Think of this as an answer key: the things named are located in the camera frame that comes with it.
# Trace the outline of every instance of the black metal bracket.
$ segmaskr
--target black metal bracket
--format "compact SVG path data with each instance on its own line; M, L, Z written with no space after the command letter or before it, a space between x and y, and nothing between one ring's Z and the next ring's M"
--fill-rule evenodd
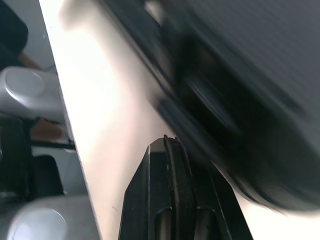
M147 149L124 197L120 240L252 240L234 192L177 139Z

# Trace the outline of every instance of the white wall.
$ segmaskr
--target white wall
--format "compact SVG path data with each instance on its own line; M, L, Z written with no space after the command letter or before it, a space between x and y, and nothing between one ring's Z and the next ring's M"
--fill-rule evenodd
M41 68L54 72L55 68L51 66L54 66L55 61L39 0L4 0L4 2L28 27L29 36L24 52Z

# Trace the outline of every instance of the white surface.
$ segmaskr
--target white surface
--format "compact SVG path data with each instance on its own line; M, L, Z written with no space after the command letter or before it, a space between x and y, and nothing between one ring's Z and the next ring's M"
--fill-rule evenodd
M169 132L145 97L154 81L94 1L40 4L101 239L116 240L123 194L147 144ZM238 200L255 240L320 238L316 215Z

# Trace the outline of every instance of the white plastic part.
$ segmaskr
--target white plastic part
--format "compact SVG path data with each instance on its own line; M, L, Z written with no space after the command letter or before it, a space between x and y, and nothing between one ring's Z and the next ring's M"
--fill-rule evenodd
M59 196L25 205L6 240L100 240L88 196Z
M58 76L24 67L0 74L0 112L26 119L45 118L64 123Z

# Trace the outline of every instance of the blurry black object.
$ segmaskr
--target blurry black object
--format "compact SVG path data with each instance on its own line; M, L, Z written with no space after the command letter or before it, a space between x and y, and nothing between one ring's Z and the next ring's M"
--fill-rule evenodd
M320 207L320 2L166 0L162 23L143 0L103 2L195 161L259 204Z
M221 174L188 159L173 138L147 149L124 196L119 240L252 240Z
M26 24L0 0L0 71L9 66L24 67L18 60L28 41Z

